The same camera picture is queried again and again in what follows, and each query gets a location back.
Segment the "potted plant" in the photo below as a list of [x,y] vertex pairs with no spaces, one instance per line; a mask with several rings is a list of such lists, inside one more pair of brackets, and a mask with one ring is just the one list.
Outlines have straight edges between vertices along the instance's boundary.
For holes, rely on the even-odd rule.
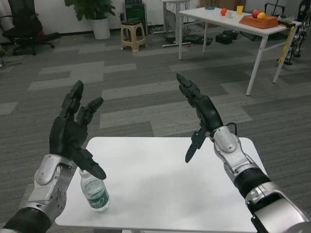
[[74,5],[74,10],[79,21],[83,16],[90,20],[96,39],[107,39],[110,37],[108,17],[106,13],[115,16],[111,0],[65,0],[66,6]]

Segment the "gray carpet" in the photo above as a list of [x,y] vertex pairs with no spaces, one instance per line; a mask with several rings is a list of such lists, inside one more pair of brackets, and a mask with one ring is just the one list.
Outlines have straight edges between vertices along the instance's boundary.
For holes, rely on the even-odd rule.
[[[210,36],[215,39],[222,30],[211,29]],[[272,78],[281,48],[266,52],[249,97],[245,93],[260,40],[239,35],[231,45],[212,43],[206,54],[202,46],[183,47],[179,61],[178,47],[162,48],[163,35],[147,39],[147,48],[132,53],[120,49],[119,33],[105,41],[91,34],[67,36],[55,41],[53,50],[38,47],[37,56],[25,51],[4,57],[23,63],[0,71],[0,226],[31,193],[33,175],[49,150],[51,125],[76,80],[85,83],[82,104],[101,95],[105,100],[87,141],[95,136],[190,137],[198,119],[178,90],[177,71],[211,97],[224,122],[238,123],[239,136],[255,143],[270,177],[311,214],[311,37],[277,84]],[[103,230],[53,226],[49,232]]]

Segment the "plastic water bottle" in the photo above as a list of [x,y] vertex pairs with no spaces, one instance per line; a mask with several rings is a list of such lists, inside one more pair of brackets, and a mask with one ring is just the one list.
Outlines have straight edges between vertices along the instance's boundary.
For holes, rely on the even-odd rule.
[[89,205],[96,211],[103,211],[109,206],[109,195],[104,181],[92,176],[86,170],[79,171],[81,189]]

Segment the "white desk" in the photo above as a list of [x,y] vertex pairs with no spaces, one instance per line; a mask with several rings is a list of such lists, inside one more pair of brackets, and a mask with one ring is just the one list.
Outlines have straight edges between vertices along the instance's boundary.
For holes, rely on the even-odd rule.
[[[243,150],[265,172],[254,144]],[[186,164],[190,138],[96,137],[87,149],[107,173],[111,205],[91,210],[75,172],[58,225],[107,229],[256,232],[243,197],[206,139]]]
[[176,30],[175,30],[175,42],[173,44],[167,44],[163,45],[163,47],[171,47],[171,46],[178,46],[179,45],[179,11],[180,11],[180,6],[182,3],[189,2],[191,0],[160,0],[163,2],[163,33],[166,33],[166,11],[167,11],[167,3],[172,3],[176,5]]
[[[269,35],[287,30],[287,28],[282,27],[282,26],[269,28],[269,29],[260,29],[260,28],[251,27],[251,26],[239,23],[239,21],[242,19],[242,17],[244,15],[249,15],[249,14],[243,13],[242,15],[237,15],[237,12],[232,11],[233,17],[232,18],[226,18],[225,16],[222,16],[220,14],[220,11],[221,11],[220,8],[215,8],[215,10],[206,10],[205,8],[197,8],[197,9],[191,9],[191,10],[186,10],[186,11],[180,11],[179,12],[180,28],[183,28],[184,17],[190,17],[190,18],[198,19],[198,20],[205,22],[205,37],[204,37],[204,43],[203,43],[203,53],[205,52],[205,48],[206,48],[208,23],[213,23],[213,24],[217,24],[220,26],[232,28],[234,30],[239,30],[242,32],[262,36],[262,41],[261,41],[260,48],[258,51],[258,55],[256,58],[255,66],[254,66],[253,73],[252,73],[251,79],[249,81],[248,89],[246,92],[246,95],[249,96],[251,94],[251,90],[253,87],[253,83],[254,83],[254,80],[256,77],[256,73],[257,73],[263,52],[285,44],[285,43],[280,43],[277,46],[271,46],[271,47],[266,48],[266,44],[267,44],[267,40],[268,40]],[[295,32],[296,32],[297,27],[299,25],[301,25],[301,22],[295,22],[295,23],[296,23],[296,27],[295,27]],[[291,42],[294,38],[294,35],[295,35],[295,33],[292,34],[292,36],[290,38],[289,45],[291,44]],[[179,32],[179,38],[180,39],[182,38],[182,30],[180,30],[180,32]],[[289,48],[290,48],[290,46],[287,47],[287,51],[285,53],[285,56],[286,56]],[[180,60],[182,59],[182,50],[181,50],[181,44],[180,43],[179,43],[179,59]],[[276,71],[276,74],[274,77],[274,83],[276,82],[276,80],[280,74],[284,60],[285,59],[282,60],[282,62],[279,64],[279,66],[277,68],[277,71]]]

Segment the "bottle cap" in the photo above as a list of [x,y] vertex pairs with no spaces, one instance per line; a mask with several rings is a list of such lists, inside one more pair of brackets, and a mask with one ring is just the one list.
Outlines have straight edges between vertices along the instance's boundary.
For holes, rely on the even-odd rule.
[[86,171],[86,170],[79,170],[79,173],[80,173],[80,176],[82,177],[82,178],[88,178],[88,177],[90,177],[91,176],[91,174],[88,172],[88,171]]

